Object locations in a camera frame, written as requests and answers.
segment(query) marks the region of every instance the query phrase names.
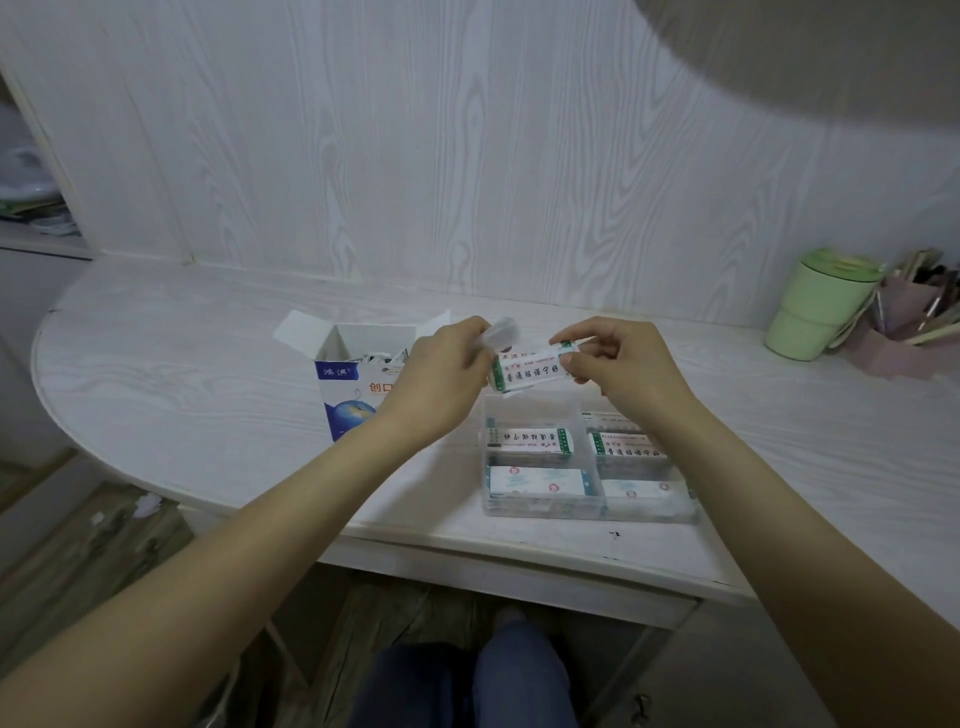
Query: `pink pen holder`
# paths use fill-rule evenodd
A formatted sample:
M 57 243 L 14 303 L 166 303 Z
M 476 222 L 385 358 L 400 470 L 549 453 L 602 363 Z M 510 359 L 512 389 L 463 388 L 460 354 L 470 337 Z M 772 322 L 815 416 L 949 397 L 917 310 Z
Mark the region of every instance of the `pink pen holder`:
M 885 330 L 893 333 L 917 321 L 933 301 L 937 289 L 899 279 L 884 281 L 880 289 Z M 930 379 L 956 357 L 955 341 L 930 342 L 922 347 L 904 344 L 876 330 L 876 319 L 865 315 L 844 344 L 844 353 L 854 367 L 870 376 L 892 379 L 909 376 Z

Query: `wooden table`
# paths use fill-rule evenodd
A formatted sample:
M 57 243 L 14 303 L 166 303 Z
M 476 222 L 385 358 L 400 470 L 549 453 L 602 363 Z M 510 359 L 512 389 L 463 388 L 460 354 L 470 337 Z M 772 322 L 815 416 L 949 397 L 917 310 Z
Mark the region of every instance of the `wooden table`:
M 39 395 L 88 453 L 175 498 L 195 527 L 327 447 L 312 364 L 272 338 L 296 308 L 342 322 L 512 315 L 543 342 L 582 309 L 104 258 L 51 310 Z M 937 382 L 782 359 L 761 333 L 657 321 L 703 402 L 817 510 L 960 627 L 960 414 Z M 574 385 L 567 384 L 571 392 Z M 578 395 L 596 397 L 596 391 Z M 323 561 L 675 628 L 696 598 L 752 593 L 697 525 L 486 517 L 476 415 L 395 473 Z

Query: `leg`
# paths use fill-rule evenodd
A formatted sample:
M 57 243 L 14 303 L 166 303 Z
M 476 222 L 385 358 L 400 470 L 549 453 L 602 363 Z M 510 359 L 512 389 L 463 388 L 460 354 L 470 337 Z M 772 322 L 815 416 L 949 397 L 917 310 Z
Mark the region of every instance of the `leg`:
M 461 728 L 473 659 L 452 644 L 397 644 L 376 656 L 348 728 Z
M 476 728 L 576 728 L 569 689 L 550 641 L 530 622 L 512 621 L 477 659 Z

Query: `transparent storage box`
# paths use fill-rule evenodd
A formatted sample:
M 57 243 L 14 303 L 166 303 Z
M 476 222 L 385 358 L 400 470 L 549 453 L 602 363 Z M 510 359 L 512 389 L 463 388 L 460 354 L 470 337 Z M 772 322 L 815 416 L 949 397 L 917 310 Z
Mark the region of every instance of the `transparent storage box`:
M 534 393 L 488 395 L 482 411 L 487 515 L 600 518 L 603 494 L 575 400 Z
M 616 412 L 569 395 L 486 396 L 480 434 L 489 516 L 695 522 L 673 462 Z

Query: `light green tumbler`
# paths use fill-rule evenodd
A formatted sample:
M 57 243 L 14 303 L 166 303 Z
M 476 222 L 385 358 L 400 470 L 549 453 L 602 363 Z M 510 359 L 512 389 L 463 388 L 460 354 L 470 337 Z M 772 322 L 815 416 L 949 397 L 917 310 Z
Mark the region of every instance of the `light green tumbler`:
M 830 248 L 805 255 L 787 285 L 763 343 L 788 359 L 819 356 L 883 278 L 868 257 L 841 256 Z

